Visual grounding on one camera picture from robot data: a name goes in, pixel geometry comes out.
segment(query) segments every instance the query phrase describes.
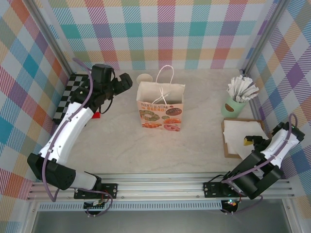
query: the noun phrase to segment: white tabletop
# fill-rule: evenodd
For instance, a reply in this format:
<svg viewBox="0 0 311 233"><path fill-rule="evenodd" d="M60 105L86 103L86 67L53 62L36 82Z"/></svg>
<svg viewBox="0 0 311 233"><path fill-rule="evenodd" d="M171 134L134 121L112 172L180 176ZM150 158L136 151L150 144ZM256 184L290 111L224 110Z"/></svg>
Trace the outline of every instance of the white tabletop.
<svg viewBox="0 0 311 233"><path fill-rule="evenodd" d="M91 119L73 146L66 166L91 173L226 172L240 159L224 157L220 108L237 69L176 70L173 83L186 85L180 132L141 126L136 103L136 77L156 70L127 72L133 87L116 96L110 110ZM170 70L161 74L169 81ZM253 118L249 104L240 118Z"/></svg>

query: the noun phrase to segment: white rope handle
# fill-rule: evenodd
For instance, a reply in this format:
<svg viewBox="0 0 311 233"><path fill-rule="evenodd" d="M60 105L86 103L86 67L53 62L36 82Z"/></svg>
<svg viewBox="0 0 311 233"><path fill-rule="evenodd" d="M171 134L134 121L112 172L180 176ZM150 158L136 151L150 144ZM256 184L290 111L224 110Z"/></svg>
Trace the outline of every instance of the white rope handle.
<svg viewBox="0 0 311 233"><path fill-rule="evenodd" d="M171 78L171 81L170 81L170 83L172 83L172 80L173 80L173 77L174 77L174 68L173 68L173 66L170 66L170 65L165 65L164 67L170 67L170 68L172 68L172 70L173 70L173 75L172 75L172 78ZM158 79L158 77L159 77L159 74L160 74L161 70L158 72L155 82L157 82L157 79Z"/></svg>
<svg viewBox="0 0 311 233"><path fill-rule="evenodd" d="M164 92L164 91L163 91L163 87L160 87L160 92L161 92L161 96L160 96L159 98L157 98L155 101L153 101L152 104L154 104L155 102L157 103L158 100L160 100L161 98L163 98L165 104L167 104L167 103L166 103L166 100L165 100L165 98L164 98L164 95L163 95L163 92Z"/></svg>

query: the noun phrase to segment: cardboard tray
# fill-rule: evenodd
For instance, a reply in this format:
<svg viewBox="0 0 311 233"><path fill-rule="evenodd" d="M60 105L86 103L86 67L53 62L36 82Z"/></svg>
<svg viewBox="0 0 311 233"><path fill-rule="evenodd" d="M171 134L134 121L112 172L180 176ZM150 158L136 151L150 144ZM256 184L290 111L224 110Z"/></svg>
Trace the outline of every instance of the cardboard tray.
<svg viewBox="0 0 311 233"><path fill-rule="evenodd" d="M225 158L241 159L241 157L240 157L238 154L229 154L229 152L228 152L228 146L227 146L227 143L225 143L225 136L224 136L225 120L234 120L234 121L256 121L256 122L259 122L259 123L260 123L262 130L264 130L263 122L262 122L262 120L239 119L239 118L225 118L225 119L222 121L222 135L223 135L223 144L224 144Z"/></svg>

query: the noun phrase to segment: black and white checkerboard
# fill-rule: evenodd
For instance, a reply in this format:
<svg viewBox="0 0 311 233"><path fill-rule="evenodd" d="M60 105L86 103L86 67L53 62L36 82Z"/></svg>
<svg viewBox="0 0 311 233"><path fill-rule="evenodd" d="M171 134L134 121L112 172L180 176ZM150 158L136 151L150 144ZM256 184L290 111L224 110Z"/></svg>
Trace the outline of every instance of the black and white checkerboard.
<svg viewBox="0 0 311 233"><path fill-rule="evenodd" d="M54 115L53 121L56 124L59 124L64 118L66 111L68 109L68 105L70 104L70 98L74 90L81 86L84 81L88 79L87 75L81 74L72 74L69 78L68 84L65 88L64 94L59 102L59 105L56 109L56 113Z"/></svg>

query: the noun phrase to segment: green cup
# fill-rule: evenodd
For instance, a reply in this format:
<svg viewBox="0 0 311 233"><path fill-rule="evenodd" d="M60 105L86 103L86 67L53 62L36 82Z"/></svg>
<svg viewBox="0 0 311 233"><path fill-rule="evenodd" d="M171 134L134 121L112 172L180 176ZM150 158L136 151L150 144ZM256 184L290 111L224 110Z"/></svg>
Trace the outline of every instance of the green cup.
<svg viewBox="0 0 311 233"><path fill-rule="evenodd" d="M222 107L222 115L229 118L237 118L246 103L237 103L230 96Z"/></svg>

